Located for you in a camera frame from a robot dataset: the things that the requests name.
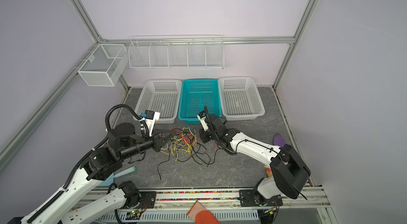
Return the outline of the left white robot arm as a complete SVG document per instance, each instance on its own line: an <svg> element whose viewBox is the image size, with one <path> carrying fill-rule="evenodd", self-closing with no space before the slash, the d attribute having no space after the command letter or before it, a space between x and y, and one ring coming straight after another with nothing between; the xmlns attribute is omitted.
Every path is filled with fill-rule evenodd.
<svg viewBox="0 0 407 224"><path fill-rule="evenodd" d="M112 113L127 109L141 125L141 134L135 126L110 124ZM105 116L106 137L87 152L71 170L66 182L39 208L24 217L14 217L11 224L88 224L97 218L122 207L137 207L142 196L131 181L121 183L103 198L74 210L74 206L90 191L121 169L125 160L152 149L159 152L176 134L174 130L154 129L158 112L146 110L137 115L128 105L110 108Z"/></svg>

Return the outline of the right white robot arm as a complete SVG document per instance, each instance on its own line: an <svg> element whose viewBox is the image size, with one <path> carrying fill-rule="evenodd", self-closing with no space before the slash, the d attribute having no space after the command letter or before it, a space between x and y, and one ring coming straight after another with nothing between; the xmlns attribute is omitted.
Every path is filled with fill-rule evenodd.
<svg viewBox="0 0 407 224"><path fill-rule="evenodd" d="M271 169L271 177L262 178L251 191L240 195L243 204L265 206L279 195L294 200L303 195L302 189L311 171L292 146L267 144L250 138L240 130L228 129L216 114L202 111L197 118L202 125L200 136L203 142L213 140L229 155L244 154Z"/></svg>

